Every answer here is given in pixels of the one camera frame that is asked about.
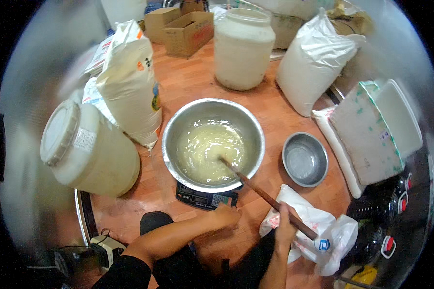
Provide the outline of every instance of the person's arm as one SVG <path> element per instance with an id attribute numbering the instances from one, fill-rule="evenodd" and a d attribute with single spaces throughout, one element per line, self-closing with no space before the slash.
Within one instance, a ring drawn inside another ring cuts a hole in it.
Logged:
<path id="1" fill-rule="evenodd" d="M 281 203 L 279 210 L 280 222 L 275 232 L 275 248 L 268 269 L 260 281 L 259 289 L 286 288 L 288 254 L 297 231 L 297 229 L 289 223 L 288 210 L 296 217 L 299 217 L 293 208 L 286 205 L 286 203 Z"/>
<path id="2" fill-rule="evenodd" d="M 151 269 L 156 260 L 173 255 L 196 237 L 222 228 L 237 228 L 241 212 L 223 203 L 204 216 L 171 223 L 136 238 L 122 255 L 136 257 Z"/>

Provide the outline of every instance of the white plastic jar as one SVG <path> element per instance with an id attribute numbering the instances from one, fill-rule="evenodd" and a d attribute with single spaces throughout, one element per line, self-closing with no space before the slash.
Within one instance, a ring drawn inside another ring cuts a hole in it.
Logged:
<path id="1" fill-rule="evenodd" d="M 40 142 L 40 158 L 61 184 L 117 197 L 132 188 L 140 157 L 128 137 L 91 104 L 63 101 Z"/>
<path id="2" fill-rule="evenodd" d="M 217 80 L 235 90 L 259 85 L 275 44 L 270 17 L 256 10 L 233 8 L 214 29 Z"/>

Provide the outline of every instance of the blue logo on bag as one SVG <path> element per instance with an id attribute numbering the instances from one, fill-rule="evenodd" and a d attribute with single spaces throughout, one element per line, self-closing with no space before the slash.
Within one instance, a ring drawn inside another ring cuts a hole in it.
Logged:
<path id="1" fill-rule="evenodd" d="M 329 239 L 320 240 L 320 245 L 318 246 L 318 250 L 328 251 L 329 248 L 330 248 L 330 240 Z"/>

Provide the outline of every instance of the water in bowl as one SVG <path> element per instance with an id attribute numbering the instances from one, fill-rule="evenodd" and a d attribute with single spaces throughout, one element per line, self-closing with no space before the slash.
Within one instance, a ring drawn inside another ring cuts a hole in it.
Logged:
<path id="1" fill-rule="evenodd" d="M 244 165 L 241 136 L 227 120 L 197 120 L 183 134 L 177 148 L 181 170 L 203 184 L 223 184 L 235 175 L 220 161 L 219 155 L 236 167 Z"/>

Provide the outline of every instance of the jar label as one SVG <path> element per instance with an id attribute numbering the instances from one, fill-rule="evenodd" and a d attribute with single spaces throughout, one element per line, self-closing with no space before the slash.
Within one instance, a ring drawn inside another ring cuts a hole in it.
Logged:
<path id="1" fill-rule="evenodd" d="M 93 146 L 95 145 L 96 139 L 97 134 L 95 132 L 79 128 L 77 130 L 77 135 L 74 139 L 73 145 L 74 147 L 81 150 L 91 152 L 93 150 Z"/>

